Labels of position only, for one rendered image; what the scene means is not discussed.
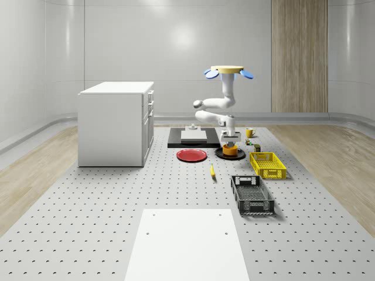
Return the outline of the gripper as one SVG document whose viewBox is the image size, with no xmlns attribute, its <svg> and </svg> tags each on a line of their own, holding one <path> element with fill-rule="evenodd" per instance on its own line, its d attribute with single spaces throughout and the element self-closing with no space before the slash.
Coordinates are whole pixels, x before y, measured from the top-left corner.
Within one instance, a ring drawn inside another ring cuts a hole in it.
<svg viewBox="0 0 375 281">
<path fill-rule="evenodd" d="M 236 142 L 241 141 L 241 133 L 235 132 L 230 135 L 228 131 L 222 131 L 220 134 L 220 140 L 225 142 L 228 147 L 233 147 Z"/>
</svg>

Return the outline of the red plate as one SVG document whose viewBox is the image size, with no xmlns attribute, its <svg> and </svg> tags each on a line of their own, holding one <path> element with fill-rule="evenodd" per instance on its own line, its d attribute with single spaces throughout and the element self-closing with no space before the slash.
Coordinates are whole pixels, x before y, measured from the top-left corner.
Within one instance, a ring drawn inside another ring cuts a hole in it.
<svg viewBox="0 0 375 281">
<path fill-rule="evenodd" d="M 183 162 L 201 162 L 207 158 L 205 151 L 200 149 L 183 149 L 176 153 L 176 157 Z"/>
</svg>

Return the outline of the dark grey basket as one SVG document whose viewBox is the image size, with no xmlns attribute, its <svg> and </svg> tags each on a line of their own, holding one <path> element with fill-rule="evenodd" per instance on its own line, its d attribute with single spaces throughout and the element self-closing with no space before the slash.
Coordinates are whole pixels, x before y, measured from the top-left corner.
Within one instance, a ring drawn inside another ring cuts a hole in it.
<svg viewBox="0 0 375 281">
<path fill-rule="evenodd" d="M 260 176 L 231 176 L 231 187 L 240 213 L 274 213 L 274 199 Z"/>
</svg>

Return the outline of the white board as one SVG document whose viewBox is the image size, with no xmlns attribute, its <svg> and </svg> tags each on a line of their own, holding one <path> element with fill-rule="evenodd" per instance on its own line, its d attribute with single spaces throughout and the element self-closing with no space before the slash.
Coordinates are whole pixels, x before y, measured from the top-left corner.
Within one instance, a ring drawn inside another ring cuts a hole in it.
<svg viewBox="0 0 375 281">
<path fill-rule="evenodd" d="M 229 209 L 145 209 L 125 281 L 249 281 Z"/>
</svg>

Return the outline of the yellow basket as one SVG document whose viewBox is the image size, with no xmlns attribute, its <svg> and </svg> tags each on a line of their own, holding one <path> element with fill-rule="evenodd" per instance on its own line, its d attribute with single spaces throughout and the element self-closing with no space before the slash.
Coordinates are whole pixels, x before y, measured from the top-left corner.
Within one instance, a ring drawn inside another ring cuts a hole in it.
<svg viewBox="0 0 375 281">
<path fill-rule="evenodd" d="M 251 152 L 250 163 L 258 176 L 264 179 L 285 179 L 287 168 L 273 152 Z"/>
</svg>

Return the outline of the white cabinet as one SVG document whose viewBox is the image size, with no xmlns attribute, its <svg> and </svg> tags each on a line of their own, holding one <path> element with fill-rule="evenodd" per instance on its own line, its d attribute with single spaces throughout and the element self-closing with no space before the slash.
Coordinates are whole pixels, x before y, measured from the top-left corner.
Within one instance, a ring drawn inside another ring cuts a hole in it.
<svg viewBox="0 0 375 281">
<path fill-rule="evenodd" d="M 103 82 L 78 95 L 78 165 L 144 166 L 154 138 L 154 82 Z"/>
</svg>

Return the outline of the black stove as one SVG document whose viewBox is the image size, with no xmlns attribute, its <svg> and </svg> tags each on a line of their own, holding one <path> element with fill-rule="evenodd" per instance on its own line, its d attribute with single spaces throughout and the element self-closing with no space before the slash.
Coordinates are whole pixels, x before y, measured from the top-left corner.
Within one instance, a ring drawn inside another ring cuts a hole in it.
<svg viewBox="0 0 375 281">
<path fill-rule="evenodd" d="M 221 144 L 217 136 L 215 128 L 202 128 L 197 127 L 193 132 L 205 132 L 206 140 L 193 139 L 192 141 L 183 141 L 181 139 L 181 132 L 185 131 L 188 127 L 184 128 L 171 128 L 168 139 L 168 148 L 220 148 Z"/>
</svg>

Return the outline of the black plate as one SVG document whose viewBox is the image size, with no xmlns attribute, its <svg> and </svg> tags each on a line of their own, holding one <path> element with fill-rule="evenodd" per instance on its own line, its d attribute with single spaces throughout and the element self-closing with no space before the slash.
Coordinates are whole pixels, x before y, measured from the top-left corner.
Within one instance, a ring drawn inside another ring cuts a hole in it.
<svg viewBox="0 0 375 281">
<path fill-rule="evenodd" d="M 246 157 L 246 154 L 243 150 L 240 148 L 237 149 L 237 155 L 236 156 L 230 156 L 230 155 L 225 155 L 223 153 L 223 148 L 217 148 L 215 151 L 215 154 L 217 157 L 225 159 L 225 160 L 241 160 Z"/>
</svg>

